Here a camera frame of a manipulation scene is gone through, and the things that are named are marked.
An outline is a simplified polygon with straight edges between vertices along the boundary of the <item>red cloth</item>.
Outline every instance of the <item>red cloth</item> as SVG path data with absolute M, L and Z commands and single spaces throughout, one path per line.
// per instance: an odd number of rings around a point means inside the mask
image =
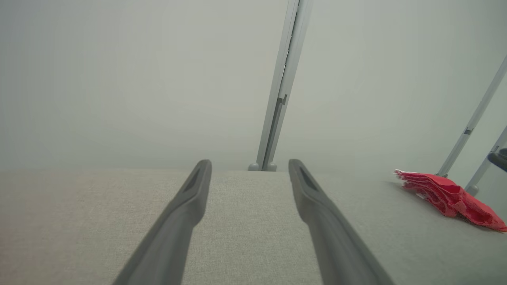
M 458 213 L 472 223 L 500 232 L 507 232 L 507 226 L 495 212 L 481 201 L 474 198 L 452 180 L 433 174 L 405 172 L 394 173 L 404 180 L 404 188 L 415 190 L 426 198 L 446 217 L 455 217 Z

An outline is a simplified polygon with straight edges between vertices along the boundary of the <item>fabric table surface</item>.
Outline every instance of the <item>fabric table surface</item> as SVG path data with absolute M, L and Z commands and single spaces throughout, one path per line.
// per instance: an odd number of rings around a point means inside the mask
M 0 172 L 0 284 L 111 284 L 189 171 Z M 394 177 L 314 177 L 397 284 L 500 284 L 507 235 Z M 286 172 L 214 171 L 182 284 L 321 284 Z

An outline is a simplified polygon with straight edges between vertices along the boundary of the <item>black object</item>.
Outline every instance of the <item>black object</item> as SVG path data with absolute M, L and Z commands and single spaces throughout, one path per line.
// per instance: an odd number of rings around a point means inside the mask
M 489 153 L 488 160 L 507 172 L 507 149 L 501 149 L 498 153 Z
M 210 179 L 211 162 L 199 161 L 113 285 L 181 283 L 192 230 L 206 209 Z
M 288 163 L 299 216 L 310 228 L 325 285 L 391 285 L 390 277 L 297 159 Z

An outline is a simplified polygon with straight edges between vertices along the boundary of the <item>folded red cloth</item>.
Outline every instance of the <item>folded red cloth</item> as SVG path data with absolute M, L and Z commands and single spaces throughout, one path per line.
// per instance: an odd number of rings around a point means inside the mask
M 458 213 L 476 225 L 507 232 L 507 226 L 487 205 L 474 198 L 452 180 L 433 174 L 405 172 L 394 173 L 404 180 L 404 188 L 415 190 L 444 216 L 455 217 Z

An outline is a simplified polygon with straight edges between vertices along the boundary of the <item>gray wall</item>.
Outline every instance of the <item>gray wall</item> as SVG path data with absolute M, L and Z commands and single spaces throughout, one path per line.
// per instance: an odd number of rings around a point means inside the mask
M 438 172 L 507 54 L 506 15 L 506 1 L 315 0 L 279 169 Z M 482 159 L 500 132 L 475 143 Z
M 287 1 L 0 3 L 0 169 L 255 161 Z

